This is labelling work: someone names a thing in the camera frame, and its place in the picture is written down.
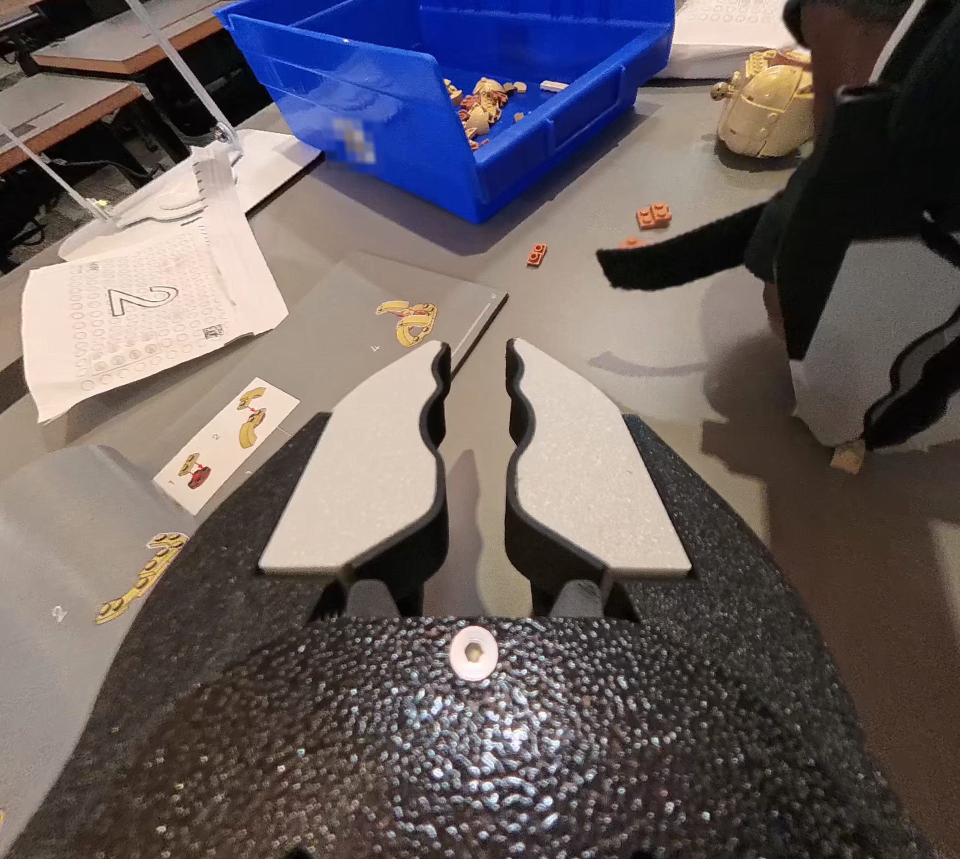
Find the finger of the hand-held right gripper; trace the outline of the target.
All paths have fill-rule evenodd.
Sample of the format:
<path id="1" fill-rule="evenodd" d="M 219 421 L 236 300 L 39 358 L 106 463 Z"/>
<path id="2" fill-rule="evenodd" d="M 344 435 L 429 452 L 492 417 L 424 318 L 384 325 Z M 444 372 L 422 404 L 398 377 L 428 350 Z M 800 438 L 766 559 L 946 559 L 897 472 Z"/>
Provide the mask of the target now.
<path id="1" fill-rule="evenodd" d="M 869 452 L 903 445 L 941 421 L 959 389 L 959 338 L 955 337 L 922 366 L 916 383 L 867 423 Z"/>
<path id="2" fill-rule="evenodd" d="M 837 314 L 817 327 L 803 359 L 790 362 L 795 416 L 826 447 L 862 437 L 870 408 L 891 393 L 894 361 L 911 325 Z"/>

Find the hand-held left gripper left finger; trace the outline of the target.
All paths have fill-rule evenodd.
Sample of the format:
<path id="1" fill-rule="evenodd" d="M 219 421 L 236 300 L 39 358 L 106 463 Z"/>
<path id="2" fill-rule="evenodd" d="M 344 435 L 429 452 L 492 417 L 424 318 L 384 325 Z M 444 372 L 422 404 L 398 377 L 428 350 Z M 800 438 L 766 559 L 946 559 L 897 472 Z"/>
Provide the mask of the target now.
<path id="1" fill-rule="evenodd" d="M 258 561 L 266 575 L 338 575 L 366 565 L 437 514 L 446 494 L 429 430 L 450 385 L 432 339 L 334 407 Z"/>

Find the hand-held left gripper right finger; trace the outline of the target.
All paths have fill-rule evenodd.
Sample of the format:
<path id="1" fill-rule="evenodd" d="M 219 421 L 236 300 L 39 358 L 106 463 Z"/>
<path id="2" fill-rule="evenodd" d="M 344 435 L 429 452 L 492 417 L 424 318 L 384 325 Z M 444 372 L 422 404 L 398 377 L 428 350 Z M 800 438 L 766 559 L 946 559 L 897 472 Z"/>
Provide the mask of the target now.
<path id="1" fill-rule="evenodd" d="M 524 338 L 507 347 L 506 549 L 528 578 L 685 578 L 692 564 L 626 416 Z"/>

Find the grey instruction booklet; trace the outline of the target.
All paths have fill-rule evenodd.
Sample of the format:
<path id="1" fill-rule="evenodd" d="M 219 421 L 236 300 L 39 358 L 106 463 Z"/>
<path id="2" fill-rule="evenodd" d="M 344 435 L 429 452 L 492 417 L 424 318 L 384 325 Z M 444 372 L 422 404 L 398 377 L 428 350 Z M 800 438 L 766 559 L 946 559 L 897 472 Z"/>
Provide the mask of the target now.
<path id="1" fill-rule="evenodd" d="M 308 421 L 407 352 L 387 301 L 431 303 L 458 369 L 506 293 L 354 252 L 274 330 L 89 399 L 2 413 L 2 853 L 57 781 L 146 598 L 155 535 L 190 535 Z"/>

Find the pile of small toy bricks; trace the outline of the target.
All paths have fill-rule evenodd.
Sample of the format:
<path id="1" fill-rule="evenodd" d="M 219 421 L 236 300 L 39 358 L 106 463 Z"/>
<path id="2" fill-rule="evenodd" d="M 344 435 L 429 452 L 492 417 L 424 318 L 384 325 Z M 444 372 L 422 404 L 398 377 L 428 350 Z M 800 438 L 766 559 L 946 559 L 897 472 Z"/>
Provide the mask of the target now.
<path id="1" fill-rule="evenodd" d="M 510 140 L 518 140 L 543 127 L 549 131 L 552 123 L 542 106 L 570 88 L 567 82 L 547 79 L 538 84 L 534 97 L 526 98 L 529 87 L 519 80 L 500 82 L 484 75 L 471 91 L 445 76 L 440 81 L 473 154 L 479 153 L 496 136 L 507 135 Z"/>

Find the blue plastic bin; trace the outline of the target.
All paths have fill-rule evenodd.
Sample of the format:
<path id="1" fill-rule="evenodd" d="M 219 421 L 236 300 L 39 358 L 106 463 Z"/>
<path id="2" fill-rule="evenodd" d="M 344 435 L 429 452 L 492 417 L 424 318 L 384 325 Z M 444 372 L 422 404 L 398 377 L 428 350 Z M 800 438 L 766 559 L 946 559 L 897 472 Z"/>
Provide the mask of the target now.
<path id="1" fill-rule="evenodd" d="M 244 0 L 223 27 L 329 161 L 482 224 L 632 110 L 666 68 L 675 0 Z M 467 144 L 446 77 L 568 83 L 552 127 Z"/>

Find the person's right hand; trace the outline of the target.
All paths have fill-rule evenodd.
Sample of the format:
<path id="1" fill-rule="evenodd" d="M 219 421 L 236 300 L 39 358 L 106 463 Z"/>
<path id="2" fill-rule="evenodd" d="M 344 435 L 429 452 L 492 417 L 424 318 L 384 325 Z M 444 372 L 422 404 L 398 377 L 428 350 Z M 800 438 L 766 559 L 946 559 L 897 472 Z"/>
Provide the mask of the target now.
<path id="1" fill-rule="evenodd" d="M 843 9 L 825 3 L 805 4 L 799 12 L 800 41 L 810 54 L 816 143 L 833 108 L 836 90 L 846 82 L 848 19 Z"/>

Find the tan toy brick model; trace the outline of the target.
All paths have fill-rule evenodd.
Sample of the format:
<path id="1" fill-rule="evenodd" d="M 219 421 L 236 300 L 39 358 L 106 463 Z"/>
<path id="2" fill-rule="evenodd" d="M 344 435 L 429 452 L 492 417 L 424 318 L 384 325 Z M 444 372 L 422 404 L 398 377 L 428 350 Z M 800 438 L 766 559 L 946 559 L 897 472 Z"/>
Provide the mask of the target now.
<path id="1" fill-rule="evenodd" d="M 710 97 L 722 107 L 717 140 L 739 157 L 791 157 L 814 136 L 811 61 L 803 50 L 751 53 Z"/>

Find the white printed paper bag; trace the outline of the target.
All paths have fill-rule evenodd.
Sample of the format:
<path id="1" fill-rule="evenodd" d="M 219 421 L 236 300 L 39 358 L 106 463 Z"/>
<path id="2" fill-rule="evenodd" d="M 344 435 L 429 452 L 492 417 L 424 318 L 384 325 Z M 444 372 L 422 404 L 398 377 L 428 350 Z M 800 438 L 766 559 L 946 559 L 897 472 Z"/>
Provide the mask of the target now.
<path id="1" fill-rule="evenodd" d="M 230 158 L 197 150 L 199 216 L 31 271 L 21 358 L 36 421 L 278 327 L 289 310 L 241 208 Z"/>
<path id="2" fill-rule="evenodd" d="M 673 42 L 660 80 L 727 79 L 758 51 L 792 50 L 787 0 L 677 0 Z"/>

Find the white board with dark edge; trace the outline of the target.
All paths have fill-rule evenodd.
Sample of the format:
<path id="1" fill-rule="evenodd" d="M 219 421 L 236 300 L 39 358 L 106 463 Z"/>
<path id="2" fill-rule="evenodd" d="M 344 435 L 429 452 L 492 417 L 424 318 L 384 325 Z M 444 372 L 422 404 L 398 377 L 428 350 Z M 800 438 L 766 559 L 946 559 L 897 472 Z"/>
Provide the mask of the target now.
<path id="1" fill-rule="evenodd" d="M 119 204 L 107 207 L 111 226 L 125 230 L 150 222 L 174 224 L 198 218 L 213 198 L 210 186 L 197 176 L 201 154 L 226 154 L 233 189 L 245 214 L 280 193 L 321 158 L 318 149 L 287 134 L 242 128 L 238 139 L 238 148 L 225 142 L 193 147 L 185 160 Z"/>

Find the clear acrylic stand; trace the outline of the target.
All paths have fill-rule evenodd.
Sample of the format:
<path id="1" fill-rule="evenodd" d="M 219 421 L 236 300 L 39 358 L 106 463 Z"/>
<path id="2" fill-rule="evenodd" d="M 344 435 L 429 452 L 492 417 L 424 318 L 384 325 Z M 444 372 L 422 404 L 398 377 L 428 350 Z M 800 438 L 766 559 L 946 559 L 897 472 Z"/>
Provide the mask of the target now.
<path id="1" fill-rule="evenodd" d="M 195 147 L 189 154 L 187 164 L 179 173 L 174 170 L 162 177 L 148 182 L 139 192 L 117 206 L 105 206 L 98 200 L 80 196 L 64 181 L 49 164 L 30 146 L 13 133 L 6 123 L 1 124 L 1 132 L 19 152 L 48 178 L 56 183 L 94 223 L 95 229 L 105 233 L 116 233 L 144 222 L 167 223 L 182 222 L 200 215 L 215 199 L 213 182 L 204 185 L 196 176 L 199 166 L 218 161 L 224 164 L 226 175 L 233 176 L 232 169 L 244 155 L 243 143 L 238 131 L 229 122 L 227 115 L 214 101 L 195 73 L 189 68 L 180 53 L 161 27 L 149 14 L 147 7 L 139 0 L 125 0 L 129 9 L 148 29 L 151 37 L 170 61 L 177 73 L 186 82 L 196 98 L 204 106 L 215 122 L 214 140 L 205 147 Z"/>

